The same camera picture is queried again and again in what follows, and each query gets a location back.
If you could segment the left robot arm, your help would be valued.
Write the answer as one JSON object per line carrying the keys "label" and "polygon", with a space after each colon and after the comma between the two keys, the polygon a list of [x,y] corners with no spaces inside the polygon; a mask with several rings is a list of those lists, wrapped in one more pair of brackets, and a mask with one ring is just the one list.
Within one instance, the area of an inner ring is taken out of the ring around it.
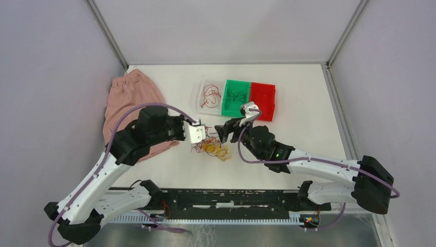
{"label": "left robot arm", "polygon": [[110,187],[138,161],[150,153],[154,145],[170,140],[203,140],[205,129],[201,121],[182,110],[169,115],[171,106],[165,103],[144,103],[136,107],[139,117],[123,130],[115,127],[110,139],[92,170],[63,200],[49,202],[44,208],[52,220],[47,241],[58,231],[67,244],[85,244],[113,219],[132,210],[161,205],[160,188],[151,180],[109,200],[102,197]]}

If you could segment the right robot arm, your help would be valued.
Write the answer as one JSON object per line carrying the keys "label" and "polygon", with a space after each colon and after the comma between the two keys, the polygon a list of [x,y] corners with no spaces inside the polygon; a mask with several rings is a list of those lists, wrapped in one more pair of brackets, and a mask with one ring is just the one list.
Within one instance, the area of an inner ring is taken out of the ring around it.
{"label": "right robot arm", "polygon": [[245,147],[255,158],[249,164],[263,164],[276,173],[303,174],[324,179],[324,183],[305,181],[300,186],[297,204],[303,210],[329,203],[355,203],[379,215],[388,212],[390,200],[399,197],[394,178],[374,157],[342,160],[314,155],[276,140],[266,126],[241,124],[232,118],[214,126],[220,142]]}

